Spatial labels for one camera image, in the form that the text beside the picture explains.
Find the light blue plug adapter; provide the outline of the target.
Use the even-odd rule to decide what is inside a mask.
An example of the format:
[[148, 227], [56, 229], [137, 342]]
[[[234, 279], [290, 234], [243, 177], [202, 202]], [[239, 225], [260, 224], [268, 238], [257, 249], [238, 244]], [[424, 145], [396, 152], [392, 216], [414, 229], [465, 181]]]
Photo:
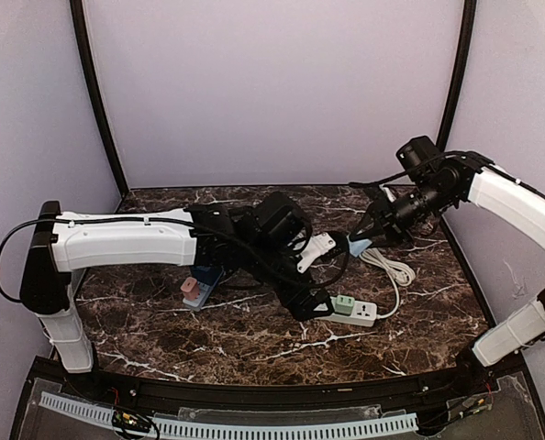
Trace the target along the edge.
[[358, 258], [362, 252], [364, 252], [367, 248], [371, 246], [372, 241], [367, 238], [353, 240], [348, 237], [348, 244], [350, 254], [353, 257]]

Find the green plug adapter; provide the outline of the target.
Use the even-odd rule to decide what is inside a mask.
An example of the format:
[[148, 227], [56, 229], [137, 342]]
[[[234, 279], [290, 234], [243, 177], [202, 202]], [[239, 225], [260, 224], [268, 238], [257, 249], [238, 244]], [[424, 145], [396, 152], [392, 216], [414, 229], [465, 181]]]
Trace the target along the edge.
[[347, 295], [338, 295], [332, 297], [334, 313], [339, 315], [350, 316], [354, 310], [356, 300]]

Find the blue cube socket adapter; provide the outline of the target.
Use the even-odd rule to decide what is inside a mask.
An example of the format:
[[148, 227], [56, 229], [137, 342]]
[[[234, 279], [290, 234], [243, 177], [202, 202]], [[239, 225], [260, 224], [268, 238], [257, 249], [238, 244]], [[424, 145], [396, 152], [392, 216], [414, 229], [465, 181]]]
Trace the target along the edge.
[[216, 286], [224, 273], [221, 267], [193, 266], [192, 276], [201, 284]]

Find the pink plug adapter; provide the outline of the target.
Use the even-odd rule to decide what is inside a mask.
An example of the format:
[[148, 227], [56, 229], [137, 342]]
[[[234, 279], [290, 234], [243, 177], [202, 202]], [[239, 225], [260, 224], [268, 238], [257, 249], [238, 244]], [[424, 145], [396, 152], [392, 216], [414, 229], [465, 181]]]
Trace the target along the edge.
[[200, 287], [197, 279], [188, 277], [181, 285], [181, 292], [187, 301], [195, 301], [200, 294]]

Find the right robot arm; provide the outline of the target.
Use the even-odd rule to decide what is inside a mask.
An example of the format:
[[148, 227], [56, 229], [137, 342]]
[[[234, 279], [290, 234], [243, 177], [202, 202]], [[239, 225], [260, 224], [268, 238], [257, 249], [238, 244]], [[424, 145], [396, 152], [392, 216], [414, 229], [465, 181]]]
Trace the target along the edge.
[[[509, 175], [474, 151], [438, 150], [429, 137], [414, 137], [396, 156], [404, 175], [416, 186], [393, 198], [385, 180], [363, 183], [370, 204], [350, 232], [350, 252], [397, 246], [409, 229], [430, 215], [438, 216], [467, 202], [497, 215], [545, 251], [545, 195]], [[464, 367], [486, 369], [545, 337], [545, 288], [526, 305], [476, 338], [459, 355]]]

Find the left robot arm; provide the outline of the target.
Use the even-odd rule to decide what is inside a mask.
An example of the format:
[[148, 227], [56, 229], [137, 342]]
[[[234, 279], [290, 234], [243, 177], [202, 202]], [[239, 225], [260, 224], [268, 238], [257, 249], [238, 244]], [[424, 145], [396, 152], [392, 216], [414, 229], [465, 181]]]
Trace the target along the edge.
[[297, 321], [335, 311], [328, 284], [314, 282], [309, 267], [338, 240], [314, 236], [306, 213], [281, 192], [253, 207], [196, 204], [153, 214], [77, 214], [48, 201], [22, 226], [34, 233], [14, 301], [43, 323], [70, 374], [95, 365], [70, 289], [76, 270], [136, 264], [244, 270], [271, 286]]

